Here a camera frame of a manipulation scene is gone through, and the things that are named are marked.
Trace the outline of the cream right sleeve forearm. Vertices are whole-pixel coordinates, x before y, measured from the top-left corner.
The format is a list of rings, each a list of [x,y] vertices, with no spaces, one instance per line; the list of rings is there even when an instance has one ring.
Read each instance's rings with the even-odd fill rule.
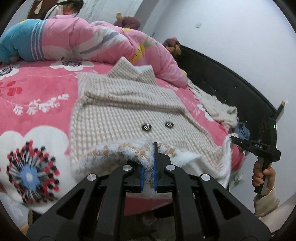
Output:
[[[295,194],[280,205],[274,188],[266,196],[256,195],[254,200],[255,216],[271,231],[278,231],[288,219],[295,207]]]

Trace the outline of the person's right hand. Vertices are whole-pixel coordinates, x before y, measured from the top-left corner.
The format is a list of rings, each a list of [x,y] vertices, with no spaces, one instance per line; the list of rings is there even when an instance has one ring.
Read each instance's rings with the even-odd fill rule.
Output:
[[[259,160],[257,160],[254,163],[252,185],[254,188],[259,187],[260,185],[264,184],[264,180],[263,180],[264,176],[268,176],[266,189],[263,193],[264,195],[267,195],[274,188],[275,175],[276,175],[276,172],[271,164],[269,164],[267,169],[261,171]]]

